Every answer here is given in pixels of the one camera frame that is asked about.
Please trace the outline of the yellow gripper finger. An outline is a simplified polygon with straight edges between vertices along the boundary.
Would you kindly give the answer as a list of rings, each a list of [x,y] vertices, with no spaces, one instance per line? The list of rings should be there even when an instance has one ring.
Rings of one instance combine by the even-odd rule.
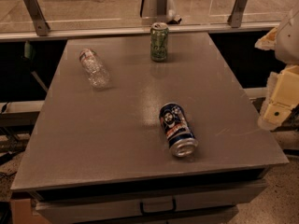
[[[259,38],[254,47],[261,50],[274,50],[278,28],[274,27],[266,35]]]
[[[280,73],[271,72],[267,79],[258,125],[272,131],[280,127],[299,105],[299,66],[287,65]]]

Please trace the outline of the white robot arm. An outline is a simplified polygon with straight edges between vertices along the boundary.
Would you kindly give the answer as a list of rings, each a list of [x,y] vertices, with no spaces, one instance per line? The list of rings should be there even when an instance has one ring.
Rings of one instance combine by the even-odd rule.
[[[279,26],[260,38],[255,47],[273,50],[276,59],[286,64],[279,73],[270,73],[258,119],[262,129],[272,131],[299,105],[299,5],[290,10]]]

